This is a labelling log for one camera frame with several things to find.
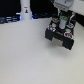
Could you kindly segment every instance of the black object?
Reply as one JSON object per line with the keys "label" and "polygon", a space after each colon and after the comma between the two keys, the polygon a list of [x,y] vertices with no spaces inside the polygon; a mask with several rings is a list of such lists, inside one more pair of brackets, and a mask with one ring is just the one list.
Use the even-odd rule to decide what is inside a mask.
{"label": "black object", "polygon": [[[63,14],[63,16],[66,16],[66,17],[71,17],[72,16],[71,15],[72,11],[69,11],[69,13],[64,13],[63,11],[61,11],[60,14],[61,15]],[[49,24],[49,28],[47,28],[46,31],[45,31],[45,38],[53,41],[57,45],[63,46],[65,48],[71,50],[72,46],[74,44],[73,35],[74,35],[74,27],[75,27],[75,24],[76,24],[76,18],[75,17],[76,16],[74,16],[71,20],[70,19],[67,20],[68,22],[67,22],[65,28],[61,29],[59,27],[60,17],[58,15],[54,14],[53,17],[52,17],[52,20]]]}

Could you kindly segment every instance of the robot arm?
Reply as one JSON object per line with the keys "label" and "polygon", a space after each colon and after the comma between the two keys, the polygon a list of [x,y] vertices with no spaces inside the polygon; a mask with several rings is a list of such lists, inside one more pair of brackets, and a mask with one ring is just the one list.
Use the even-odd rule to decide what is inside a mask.
{"label": "robot arm", "polygon": [[45,38],[58,46],[71,50],[74,44],[74,27],[76,23],[74,12],[84,15],[84,11],[82,11],[84,2],[78,0],[50,1],[60,12],[59,14],[53,14],[52,20],[45,31]]}

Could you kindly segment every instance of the white table surface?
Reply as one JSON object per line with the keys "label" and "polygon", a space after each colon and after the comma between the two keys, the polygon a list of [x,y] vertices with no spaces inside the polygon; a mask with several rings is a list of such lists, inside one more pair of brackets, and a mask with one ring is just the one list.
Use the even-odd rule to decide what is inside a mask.
{"label": "white table surface", "polygon": [[72,50],[45,39],[50,19],[0,24],[0,84],[84,84],[84,27]]}

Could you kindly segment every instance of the white tabletop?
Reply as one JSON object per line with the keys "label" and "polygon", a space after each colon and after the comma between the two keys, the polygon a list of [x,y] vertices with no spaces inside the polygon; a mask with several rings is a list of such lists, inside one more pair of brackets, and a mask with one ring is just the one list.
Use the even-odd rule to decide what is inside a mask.
{"label": "white tabletop", "polygon": [[70,51],[45,39],[49,22],[0,24],[0,84],[84,84],[84,27]]}

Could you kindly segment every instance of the white background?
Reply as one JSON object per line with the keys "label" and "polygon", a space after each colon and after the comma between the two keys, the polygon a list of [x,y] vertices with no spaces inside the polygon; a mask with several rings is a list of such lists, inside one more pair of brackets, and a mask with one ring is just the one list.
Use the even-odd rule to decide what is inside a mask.
{"label": "white background", "polygon": [[0,84],[84,84],[84,27],[72,50],[45,39],[50,19],[0,25]]}

